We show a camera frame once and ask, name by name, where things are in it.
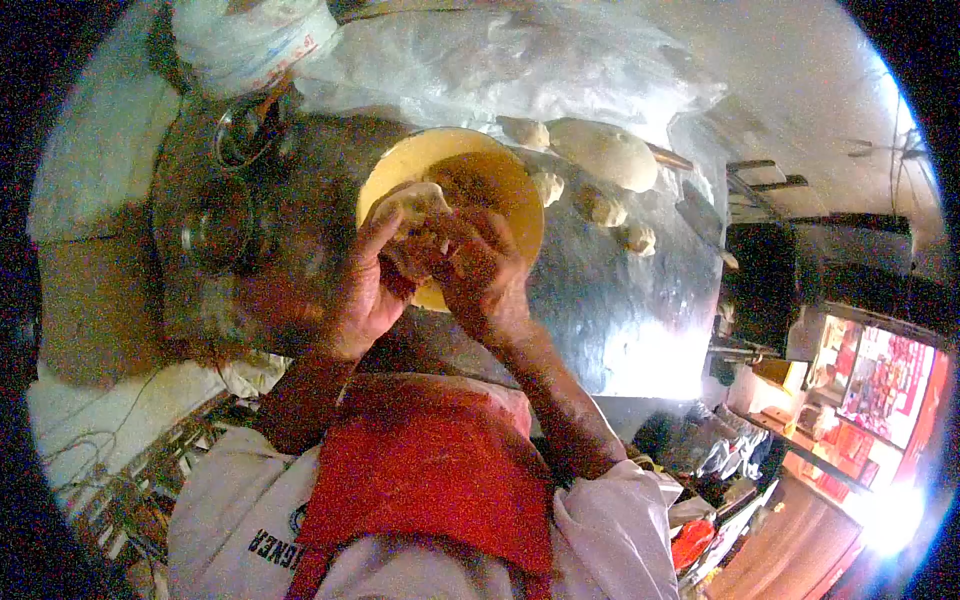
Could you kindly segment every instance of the white plastic bag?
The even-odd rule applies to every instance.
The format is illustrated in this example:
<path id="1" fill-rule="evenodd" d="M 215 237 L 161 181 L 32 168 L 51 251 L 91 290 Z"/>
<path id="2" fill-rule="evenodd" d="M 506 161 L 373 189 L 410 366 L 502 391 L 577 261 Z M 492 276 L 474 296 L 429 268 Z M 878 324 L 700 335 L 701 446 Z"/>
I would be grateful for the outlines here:
<path id="1" fill-rule="evenodd" d="M 329 54 L 297 65 L 305 110 L 494 135 L 497 115 L 581 117 L 665 144 L 677 112 L 708 108 L 724 90 L 678 73 L 662 49 L 679 42 L 619 5 L 399 12 L 341 32 Z"/>
<path id="2" fill-rule="evenodd" d="M 324 0 L 263 0 L 227 14 L 228 0 L 178 0 L 177 54 L 204 93 L 230 98 L 257 90 L 329 42 L 337 22 Z"/>

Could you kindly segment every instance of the hand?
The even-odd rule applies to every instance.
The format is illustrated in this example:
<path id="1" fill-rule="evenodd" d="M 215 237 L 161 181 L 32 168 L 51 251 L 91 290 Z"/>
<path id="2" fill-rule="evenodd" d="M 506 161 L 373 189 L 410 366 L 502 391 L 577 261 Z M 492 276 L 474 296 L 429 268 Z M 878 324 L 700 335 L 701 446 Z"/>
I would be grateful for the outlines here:
<path id="1" fill-rule="evenodd" d="M 452 243 L 450 258 L 433 275 L 467 334 L 494 352 L 525 339 L 533 328 L 528 266 L 506 219 L 482 208 L 459 208 L 453 215 L 431 216 L 426 226 Z"/>
<path id="2" fill-rule="evenodd" d="M 393 209 L 368 220 L 357 231 L 339 279 L 331 288 L 318 351 L 343 361 L 359 361 L 410 303 L 416 286 L 380 257 L 402 217 Z"/>

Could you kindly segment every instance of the dough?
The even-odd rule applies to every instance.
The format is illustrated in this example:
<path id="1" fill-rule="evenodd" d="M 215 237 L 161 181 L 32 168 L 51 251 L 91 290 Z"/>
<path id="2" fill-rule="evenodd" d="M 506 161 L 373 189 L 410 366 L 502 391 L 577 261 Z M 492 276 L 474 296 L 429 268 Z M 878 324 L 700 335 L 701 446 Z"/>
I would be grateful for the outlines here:
<path id="1" fill-rule="evenodd" d="M 520 146 L 541 150 L 550 146 L 550 132 L 540 121 L 499 116 L 496 122 L 503 132 Z"/>
<path id="2" fill-rule="evenodd" d="M 551 148 L 591 175 L 635 192 L 657 181 L 657 161 L 646 143 L 632 133 L 596 121 L 551 121 Z"/>
<path id="3" fill-rule="evenodd" d="M 536 173 L 530 179 L 534 181 L 544 208 L 559 200 L 564 193 L 564 178 L 556 173 Z"/>
<path id="4" fill-rule="evenodd" d="M 444 191 L 441 187 L 436 183 L 423 182 L 411 183 L 376 201 L 371 207 L 371 216 L 367 218 L 376 219 L 392 205 L 398 205 L 403 212 L 403 223 L 394 236 L 394 240 L 397 242 L 402 242 L 417 229 L 422 228 L 427 214 L 431 212 L 453 212 L 444 199 Z"/>
<path id="5" fill-rule="evenodd" d="M 618 228 L 627 220 L 627 209 L 620 201 L 604 196 L 592 185 L 580 191 L 581 202 L 589 210 L 593 223 L 605 228 Z"/>
<path id="6" fill-rule="evenodd" d="M 653 256 L 656 243 L 657 235 L 645 225 L 637 223 L 627 230 L 627 248 L 640 256 Z"/>
<path id="7" fill-rule="evenodd" d="M 422 285 L 432 277 L 433 266 L 443 260 L 449 240 L 441 239 L 431 231 L 423 231 L 427 215 L 433 212 L 453 212 L 444 200 L 444 192 L 436 183 L 413 183 L 376 202 L 368 219 L 376 219 L 391 205 L 403 211 L 403 223 L 381 253 L 396 265 L 405 279 Z"/>

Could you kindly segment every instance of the cable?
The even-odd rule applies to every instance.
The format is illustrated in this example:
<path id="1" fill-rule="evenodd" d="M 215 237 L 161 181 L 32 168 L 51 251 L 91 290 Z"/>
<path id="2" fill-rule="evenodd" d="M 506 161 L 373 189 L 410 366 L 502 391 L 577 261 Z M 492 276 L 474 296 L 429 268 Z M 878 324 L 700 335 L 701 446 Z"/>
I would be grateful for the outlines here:
<path id="1" fill-rule="evenodd" d="M 59 450 L 56 450 L 56 451 L 48 454 L 47 456 L 43 457 L 44 460 L 55 459 L 55 458 L 61 456 L 61 454 L 65 453 L 65 452 L 68 452 L 68 451 L 70 451 L 70 450 L 72 450 L 72 449 L 74 449 L 74 448 L 77 448 L 77 447 L 79 447 L 79 446 L 81 446 L 81 445 L 85 445 L 85 444 L 93 445 L 93 446 L 96 448 L 96 452 L 94 453 L 93 458 L 87 460 L 87 461 L 84 463 L 84 465 L 83 465 L 82 467 L 80 467 L 79 470 L 77 470 L 74 474 L 72 474 L 72 475 L 67 479 L 67 483 L 66 483 L 66 484 L 63 484 L 63 485 L 61 485 L 61 486 L 57 486 L 56 488 L 53 488 L 53 492 L 54 492 L 54 493 L 56 493 L 56 492 L 58 492 L 58 491 L 60 491 L 60 490 L 63 490 L 63 489 L 65 489 L 65 488 L 67 488 L 67 487 L 72 487 L 73 484 L 75 483 L 74 480 L 75 480 L 75 479 L 77 478 L 77 476 L 80 475 L 81 473 L 86 473 L 86 474 L 87 474 L 86 478 L 85 478 L 84 480 L 82 480 L 82 481 L 88 481 L 88 480 L 89 480 L 90 469 L 93 468 L 93 467 L 96 467 L 98 464 L 101 464 L 101 463 L 105 462 L 107 459 L 109 459 L 110 455 L 113 454 L 113 451 L 116 450 L 116 446 L 117 446 L 117 434 L 120 433 L 120 430 L 123 429 L 123 427 L 124 427 L 125 424 L 127 424 L 127 421 L 130 419 L 130 416 L 133 414 L 133 409 L 136 408 L 137 403 L 140 401 L 140 397 L 143 396 L 143 393 L 144 393 L 144 391 L 147 389 L 147 386 L 149 386 L 150 383 L 156 378 L 156 376 L 159 375 L 160 371 L 161 371 L 161 369 L 155 370 L 154 373 L 153 373 L 152 375 L 150 375 L 150 377 L 148 377 L 147 380 L 143 383 L 143 385 L 140 387 L 140 391 L 137 392 L 136 397 L 133 399 L 133 403 L 130 405 L 130 409 L 127 410 L 127 414 L 124 415 L 124 418 L 120 421 L 120 424 L 117 425 L 116 429 L 114 429 L 113 431 L 108 431 L 108 430 L 103 430 L 103 429 L 102 429 L 102 430 L 97 430 L 97 431 L 86 431 L 86 432 L 83 432 L 82 434 L 74 437 L 73 440 L 71 440 L 70 442 L 68 442 L 64 447 L 62 447 L 62 448 L 60 448 Z M 83 408 L 82 408 L 80 411 L 75 411 L 75 413 L 76 413 L 76 414 L 79 414 L 80 412 L 82 412 Z M 86 439 L 85 439 L 85 438 L 93 437 L 93 436 L 97 436 L 97 435 L 109 435 L 109 436 L 110 436 L 110 439 L 109 439 L 107 442 L 105 442 L 103 445 L 98 445 L 98 444 L 96 444 L 96 443 L 94 443 L 94 442 L 92 442 L 92 441 L 90 441 L 90 440 L 86 440 Z M 109 452 L 108 452 L 105 456 L 101 457 L 100 453 L 101 453 L 101 451 L 103 451 L 103 449 L 104 449 L 105 447 L 107 447 L 107 444 L 112 444 L 112 446 L 110 447 Z"/>
<path id="2" fill-rule="evenodd" d="M 127 421 L 130 419 L 130 415 L 133 414 L 133 409 L 136 408 L 137 402 L 139 402 L 140 397 L 143 396 L 143 392 L 147 389 L 147 386 L 150 385 L 150 382 L 153 381 L 156 378 L 156 376 L 160 374 L 160 371 L 161 369 L 157 369 L 156 371 L 154 371 L 154 374 L 150 375 L 150 377 L 143 383 L 143 387 L 140 388 L 140 391 L 137 393 L 136 398 L 133 399 L 133 404 L 130 405 L 130 410 L 128 410 L 127 414 L 124 415 L 124 418 L 120 421 L 120 424 L 117 425 L 117 428 L 113 430 L 113 434 L 111 435 L 111 438 L 110 438 L 110 440 L 113 442 L 113 447 L 110 449 L 109 454 L 107 454 L 107 456 L 105 456 L 102 459 L 102 461 L 105 461 L 106 459 L 108 459 L 110 455 L 113 454 L 113 451 L 116 450 L 117 434 L 120 433 L 120 430 L 123 429 L 123 426 L 127 424 Z"/>
<path id="3" fill-rule="evenodd" d="M 42 433 L 38 434 L 38 435 L 36 436 L 36 438 L 37 438 L 38 440 L 42 440 L 43 438 L 47 437 L 48 435 L 50 435 L 50 433 L 51 433 L 52 431 L 55 431 L 55 430 L 57 430 L 57 429 L 60 429 L 60 426 L 61 426 L 61 425 L 63 425 L 63 424 L 66 423 L 67 421 L 73 419 L 74 417 L 76 417 L 77 415 L 79 415 L 80 413 L 82 413 L 83 411 L 85 411 L 86 409 L 88 409 L 88 408 L 90 408 L 91 406 L 93 406 L 94 404 L 96 404 L 98 400 L 104 399 L 105 397 L 107 397 L 111 392 L 113 392 L 113 391 L 116 390 L 116 389 L 117 389 L 116 386 L 113 386 L 113 387 L 110 388 L 109 390 L 107 390 L 107 391 L 103 392 L 102 394 L 100 394 L 99 396 L 93 398 L 92 400 L 90 400 L 88 403 L 84 404 L 83 406 L 81 406 L 81 407 L 78 408 L 77 410 L 73 411 L 72 413 L 69 413 L 69 414 L 68 414 L 66 417 L 64 417 L 63 419 L 58 420 L 58 421 L 57 421 L 56 423 L 54 423 L 52 426 L 47 427 Z"/>

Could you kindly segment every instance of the metal table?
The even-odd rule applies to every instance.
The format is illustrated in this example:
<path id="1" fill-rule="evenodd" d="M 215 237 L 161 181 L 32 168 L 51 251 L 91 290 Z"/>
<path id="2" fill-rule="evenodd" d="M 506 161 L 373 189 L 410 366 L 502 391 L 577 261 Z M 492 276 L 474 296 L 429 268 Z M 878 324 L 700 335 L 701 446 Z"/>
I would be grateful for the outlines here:
<path id="1" fill-rule="evenodd" d="M 188 103 L 157 162 L 154 227 L 165 280 L 165 333 L 174 339 L 226 335 L 296 354 L 257 324 L 225 317 L 237 287 L 244 284 L 241 277 L 205 275 L 180 251 L 184 201 L 219 172 L 210 140 L 222 108 Z M 247 174 L 254 193 L 276 205 L 276 270 L 303 285 L 324 285 L 324 275 L 353 235 L 357 191 L 379 157 L 413 129 L 361 116 L 296 117 L 285 165 Z M 556 156 L 516 152 L 531 173 L 549 170 L 566 180 L 563 197 L 545 211 L 543 245 L 528 287 L 533 314 L 553 336 L 566 364 L 592 394 L 695 397 L 721 264 L 674 209 L 680 183 L 671 184 L 661 174 L 655 189 L 646 193 L 614 190 Z M 615 230 L 600 228 L 581 214 L 575 198 L 586 182 L 616 195 L 631 218 L 654 229 L 654 256 L 624 252 Z M 413 307 L 365 365 L 511 382 L 450 315 Z"/>

